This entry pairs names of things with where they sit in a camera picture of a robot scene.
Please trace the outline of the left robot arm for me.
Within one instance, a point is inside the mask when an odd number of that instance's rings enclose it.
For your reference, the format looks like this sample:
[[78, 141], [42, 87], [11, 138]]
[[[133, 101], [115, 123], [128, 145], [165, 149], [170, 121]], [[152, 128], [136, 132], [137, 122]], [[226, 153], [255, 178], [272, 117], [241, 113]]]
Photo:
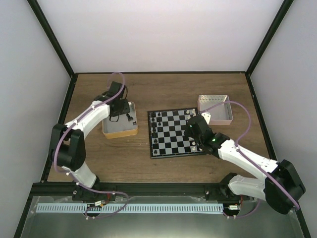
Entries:
[[116, 117], [128, 108], [125, 83], [112, 82], [109, 89], [94, 98], [90, 106], [75, 119], [52, 128], [49, 156], [54, 169], [71, 175], [84, 187], [84, 195], [90, 200], [100, 197], [100, 179], [88, 167], [85, 139], [104, 119]]

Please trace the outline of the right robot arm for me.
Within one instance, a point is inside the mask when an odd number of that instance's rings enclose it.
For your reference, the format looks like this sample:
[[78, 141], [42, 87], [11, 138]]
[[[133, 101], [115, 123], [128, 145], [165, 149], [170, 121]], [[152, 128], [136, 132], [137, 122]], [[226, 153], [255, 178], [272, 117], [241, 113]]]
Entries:
[[266, 201], [280, 214], [300, 209], [299, 199], [306, 192], [294, 165], [287, 161], [260, 156], [230, 139], [222, 133], [214, 133], [202, 115], [188, 117], [185, 135], [207, 154], [231, 162], [253, 178], [234, 175], [220, 187], [220, 194], [230, 200], [236, 195], [245, 195]]

